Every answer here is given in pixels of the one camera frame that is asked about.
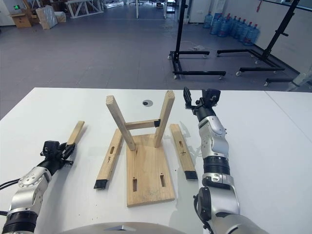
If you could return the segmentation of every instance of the cable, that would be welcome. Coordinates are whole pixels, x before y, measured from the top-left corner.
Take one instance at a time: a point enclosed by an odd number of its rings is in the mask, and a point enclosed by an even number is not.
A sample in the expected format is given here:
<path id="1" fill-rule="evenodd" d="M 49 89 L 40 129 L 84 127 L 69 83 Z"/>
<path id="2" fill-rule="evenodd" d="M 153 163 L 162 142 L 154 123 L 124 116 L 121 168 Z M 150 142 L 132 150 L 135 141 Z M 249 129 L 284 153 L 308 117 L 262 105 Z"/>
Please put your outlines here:
<path id="1" fill-rule="evenodd" d="M 196 212 L 198 218 L 200 219 L 200 221 L 204 224 L 204 229 L 208 229 L 208 231 L 209 231 L 210 234 L 214 234 L 214 232 L 213 232 L 211 226 L 209 225 L 208 221 L 203 220 L 203 219 L 199 216 L 199 214 L 198 214 L 198 212 L 197 212 L 198 194 L 197 194 L 196 196 L 193 196 L 193 198 L 194 198 L 194 209 L 195 209 L 195 212 Z"/>
<path id="2" fill-rule="evenodd" d="M 5 182 L 3 184 L 0 185 L 0 187 L 2 187 L 3 185 L 6 185 L 6 184 L 9 184 L 9 183 L 12 183 L 12 182 L 15 182 L 15 181 L 19 181 L 20 179 L 13 179 L 13 180 L 10 180 L 8 182 Z"/>
<path id="3" fill-rule="evenodd" d="M 8 212 L 7 212 L 7 211 L 0 211 L 0 215 L 2 215 L 2 216 L 7 216 L 7 215 L 8 215 Z"/>
<path id="4" fill-rule="evenodd" d="M 10 180 L 8 182 L 5 182 L 3 184 L 0 185 L 0 190 L 5 189 L 11 185 L 17 184 L 19 182 L 20 179 L 14 179 L 14 180 Z"/>

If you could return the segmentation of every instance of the silver robot arm segment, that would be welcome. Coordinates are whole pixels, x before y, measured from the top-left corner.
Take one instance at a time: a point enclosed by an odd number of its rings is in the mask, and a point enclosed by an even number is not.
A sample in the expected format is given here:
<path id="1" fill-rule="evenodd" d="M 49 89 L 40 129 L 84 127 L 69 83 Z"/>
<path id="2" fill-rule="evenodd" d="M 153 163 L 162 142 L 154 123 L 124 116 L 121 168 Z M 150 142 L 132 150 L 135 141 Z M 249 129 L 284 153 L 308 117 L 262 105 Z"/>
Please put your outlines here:
<path id="1" fill-rule="evenodd" d="M 19 188 L 12 199 L 7 214 L 5 234 L 33 234 L 39 215 L 43 194 L 51 181 L 50 172 L 44 167 L 34 167 L 19 180 Z"/>
<path id="2" fill-rule="evenodd" d="M 45 160 L 18 182 L 19 188 L 12 199 L 2 234 L 33 234 L 37 217 L 40 213 L 43 194 L 54 173 L 65 164 L 75 148 L 71 145 L 59 144 L 58 141 L 46 141 L 41 152 Z"/>
<path id="3" fill-rule="evenodd" d="M 191 109 L 199 121 L 201 152 L 204 160 L 204 187 L 194 196 L 194 208 L 211 234 L 268 234 L 250 219 L 240 215 L 234 179 L 230 175 L 229 145 L 212 107 L 219 101 L 220 91 L 202 90 L 202 97 L 192 106 L 191 93 L 184 88 L 185 108 Z"/>

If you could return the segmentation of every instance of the concrete floor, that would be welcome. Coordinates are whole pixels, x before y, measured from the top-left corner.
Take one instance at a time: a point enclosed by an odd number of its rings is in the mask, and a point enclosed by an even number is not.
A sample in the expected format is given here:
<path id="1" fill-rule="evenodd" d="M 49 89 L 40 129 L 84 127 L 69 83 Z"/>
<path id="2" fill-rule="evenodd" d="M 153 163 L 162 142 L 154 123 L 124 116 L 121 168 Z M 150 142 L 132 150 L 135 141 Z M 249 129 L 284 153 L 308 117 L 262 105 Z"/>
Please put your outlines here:
<path id="1" fill-rule="evenodd" d="M 188 76 L 174 80 L 167 59 L 175 49 L 177 14 L 163 19 L 162 9 L 135 6 L 116 7 L 103 14 L 68 19 L 50 30 L 2 27 L 0 34 L 0 118 L 4 117 L 34 87 L 280 90 L 287 84 L 264 87 L 266 78 L 293 78 L 284 72 L 249 72 L 241 77 L 239 67 L 254 66 L 249 54 L 228 54 L 217 58 L 217 49 L 242 48 L 233 38 L 209 34 L 202 25 L 185 25 L 181 50 L 201 45 L 211 53 L 181 56 L 185 70 L 225 70 L 226 77 Z"/>

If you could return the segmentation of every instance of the wooden leg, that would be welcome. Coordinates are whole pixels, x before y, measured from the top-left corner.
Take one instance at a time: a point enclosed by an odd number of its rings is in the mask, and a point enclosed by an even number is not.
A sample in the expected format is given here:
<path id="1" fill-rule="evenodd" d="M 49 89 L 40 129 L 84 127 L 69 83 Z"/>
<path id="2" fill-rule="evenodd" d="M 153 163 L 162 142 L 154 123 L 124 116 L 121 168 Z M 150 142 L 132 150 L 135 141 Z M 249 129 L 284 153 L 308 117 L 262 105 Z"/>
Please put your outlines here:
<path id="1" fill-rule="evenodd" d="M 121 134 L 123 135 L 123 138 L 125 139 L 129 149 L 135 150 L 135 142 L 133 141 L 133 138 L 131 136 L 130 131 L 127 129 L 125 123 L 125 119 L 122 116 L 122 113 L 117 105 L 117 102 L 114 98 L 114 96 L 110 95 L 106 97 L 106 106 L 108 107 L 108 110 L 112 114 L 119 130 L 121 131 Z"/>
<path id="2" fill-rule="evenodd" d="M 164 102 L 162 104 L 160 112 L 160 126 L 156 128 L 154 137 L 154 146 L 159 147 L 161 143 L 162 136 L 164 135 L 165 128 L 168 122 L 168 118 L 171 112 L 172 105 L 175 100 L 175 94 L 172 90 L 168 90 L 165 95 Z"/>
<path id="3" fill-rule="evenodd" d="M 197 174 L 191 159 L 190 151 L 185 143 L 178 124 L 170 124 L 170 130 L 175 141 L 176 154 L 180 160 L 186 179 L 197 180 Z"/>
<path id="4" fill-rule="evenodd" d="M 112 172 L 121 149 L 121 143 L 122 134 L 119 129 L 116 129 L 111 144 L 106 152 L 101 169 L 98 173 L 97 180 L 94 185 L 95 189 L 105 189 L 107 182 L 111 180 Z"/>
<path id="5" fill-rule="evenodd" d="M 71 145 L 71 144 L 76 143 L 77 137 L 78 137 L 79 133 L 81 132 L 83 125 L 84 125 L 84 121 L 78 121 L 78 123 L 76 124 L 76 127 L 74 128 L 72 134 L 68 138 L 67 145 Z"/>

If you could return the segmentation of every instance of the wooden board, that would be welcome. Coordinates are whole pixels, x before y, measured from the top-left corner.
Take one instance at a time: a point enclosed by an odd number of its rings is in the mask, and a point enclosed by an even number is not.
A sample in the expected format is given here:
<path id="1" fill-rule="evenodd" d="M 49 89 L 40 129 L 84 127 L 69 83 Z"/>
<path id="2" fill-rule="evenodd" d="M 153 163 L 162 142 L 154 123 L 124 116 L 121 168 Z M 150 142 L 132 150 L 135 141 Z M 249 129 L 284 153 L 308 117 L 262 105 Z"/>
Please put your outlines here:
<path id="1" fill-rule="evenodd" d="M 178 124 L 170 124 L 170 130 L 175 142 L 176 155 L 180 159 L 185 177 L 188 180 L 197 180 L 197 174 L 191 159 L 190 151 L 185 143 Z"/>
<path id="2" fill-rule="evenodd" d="M 116 129 L 111 144 L 109 145 L 106 152 L 106 156 L 102 163 L 101 169 L 98 173 L 97 180 L 94 185 L 95 189 L 105 189 L 107 182 L 111 180 L 112 172 L 114 170 L 117 158 L 120 153 L 121 144 L 122 134 L 119 129 Z"/>
<path id="3" fill-rule="evenodd" d="M 81 132 L 83 125 L 84 125 L 84 121 L 78 121 L 78 123 L 76 124 L 72 134 L 68 138 L 67 145 L 71 145 L 71 144 L 76 143 L 77 137 L 78 137 L 79 133 Z"/>
<path id="4" fill-rule="evenodd" d="M 133 136 L 136 149 L 127 147 L 127 206 L 174 200 L 167 159 L 154 134 Z"/>
<path id="5" fill-rule="evenodd" d="M 172 90 L 168 90 L 165 95 L 164 102 L 162 104 L 160 112 L 160 126 L 156 128 L 154 147 L 159 147 L 161 143 L 162 136 L 164 135 L 165 128 L 168 122 L 168 118 L 171 112 L 172 105 L 175 101 L 175 94 Z"/>
<path id="6" fill-rule="evenodd" d="M 128 147 L 130 150 L 135 149 L 135 143 L 133 141 L 133 138 L 130 134 L 130 131 L 127 129 L 125 123 L 125 119 L 122 116 L 122 113 L 117 105 L 117 102 L 114 98 L 114 96 L 110 95 L 106 97 L 106 106 L 108 110 L 111 112 L 119 130 L 121 131 L 121 134 L 123 135 L 123 138 L 125 139 Z"/>

